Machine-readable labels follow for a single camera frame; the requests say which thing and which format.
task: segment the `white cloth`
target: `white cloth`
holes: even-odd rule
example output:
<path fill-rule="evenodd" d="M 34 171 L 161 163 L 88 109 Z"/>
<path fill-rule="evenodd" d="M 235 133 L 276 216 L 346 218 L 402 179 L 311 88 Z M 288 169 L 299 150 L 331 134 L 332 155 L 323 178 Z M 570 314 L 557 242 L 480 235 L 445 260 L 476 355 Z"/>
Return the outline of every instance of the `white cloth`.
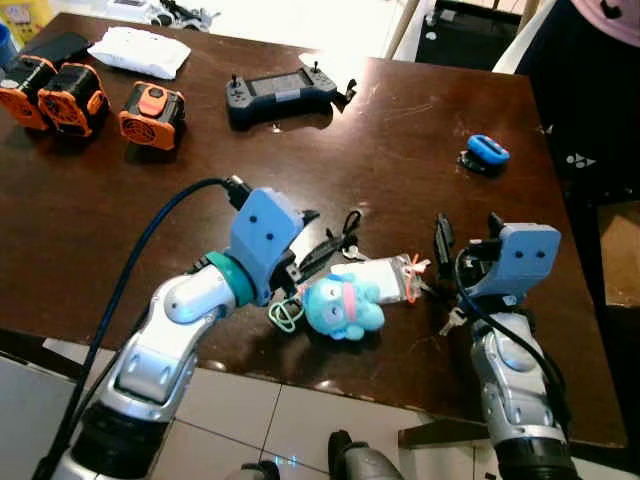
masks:
<path fill-rule="evenodd" d="M 87 51 L 107 65 L 165 80 L 176 78 L 191 53 L 178 40 L 129 27 L 109 28 L 102 40 Z"/>

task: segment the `orange battery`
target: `orange battery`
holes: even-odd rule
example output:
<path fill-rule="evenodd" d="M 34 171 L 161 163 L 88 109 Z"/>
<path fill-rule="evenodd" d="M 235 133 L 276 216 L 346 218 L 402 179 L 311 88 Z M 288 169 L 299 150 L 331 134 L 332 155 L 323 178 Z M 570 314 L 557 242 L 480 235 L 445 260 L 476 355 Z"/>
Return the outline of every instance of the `orange battery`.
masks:
<path fill-rule="evenodd" d="M 64 63 L 38 92 L 38 107 L 59 132 L 88 137 L 109 112 L 109 99 L 93 67 Z"/>
<path fill-rule="evenodd" d="M 131 142 L 172 150 L 183 126 L 184 97 L 152 83 L 136 82 L 118 117 L 120 133 Z"/>
<path fill-rule="evenodd" d="M 0 104 L 23 127 L 48 129 L 49 122 L 38 110 L 38 92 L 55 74 L 49 60 L 20 55 L 0 82 Z"/>

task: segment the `remote controller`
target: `remote controller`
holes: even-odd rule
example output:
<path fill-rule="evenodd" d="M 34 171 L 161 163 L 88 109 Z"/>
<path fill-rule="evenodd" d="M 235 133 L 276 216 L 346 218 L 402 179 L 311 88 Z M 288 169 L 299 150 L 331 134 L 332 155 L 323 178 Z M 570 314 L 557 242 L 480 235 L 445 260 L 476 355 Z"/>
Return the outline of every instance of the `remote controller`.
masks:
<path fill-rule="evenodd" d="M 318 68 L 304 66 L 291 73 L 245 80 L 236 75 L 226 85 L 227 107 L 232 124 L 247 127 L 255 120 L 277 116 L 292 108 L 328 106 L 337 86 Z"/>

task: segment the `cable connector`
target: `cable connector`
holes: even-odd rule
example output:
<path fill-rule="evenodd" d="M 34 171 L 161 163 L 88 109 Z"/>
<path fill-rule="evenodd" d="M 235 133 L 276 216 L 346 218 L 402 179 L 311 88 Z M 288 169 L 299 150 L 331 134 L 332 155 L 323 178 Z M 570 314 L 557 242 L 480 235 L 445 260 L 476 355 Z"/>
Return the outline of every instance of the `cable connector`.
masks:
<path fill-rule="evenodd" d="M 500 258 L 502 240 L 498 238 L 472 240 L 467 249 L 471 255 L 482 262 L 496 262 Z"/>
<path fill-rule="evenodd" d="M 244 183 L 237 175 L 232 175 L 224 181 L 224 188 L 227 191 L 227 197 L 229 203 L 236 210 L 240 210 L 244 205 L 244 202 L 249 198 L 252 188 Z"/>

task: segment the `white packet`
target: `white packet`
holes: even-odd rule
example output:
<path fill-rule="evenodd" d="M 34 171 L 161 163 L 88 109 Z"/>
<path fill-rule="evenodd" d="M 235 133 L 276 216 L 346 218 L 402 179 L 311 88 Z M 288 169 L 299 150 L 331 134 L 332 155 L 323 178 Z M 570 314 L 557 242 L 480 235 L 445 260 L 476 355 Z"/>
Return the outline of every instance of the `white packet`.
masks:
<path fill-rule="evenodd" d="M 145 30 L 111 27 L 87 50 L 107 65 L 145 73 L 165 80 L 176 72 L 191 53 L 184 43 Z"/>
<path fill-rule="evenodd" d="M 341 263 L 332 266 L 331 273 L 352 273 L 358 281 L 375 283 L 380 289 L 379 304 L 403 300 L 412 302 L 422 294 L 422 279 L 419 274 L 424 272 L 428 264 L 428 260 L 414 264 L 405 253 L 364 262 Z"/>

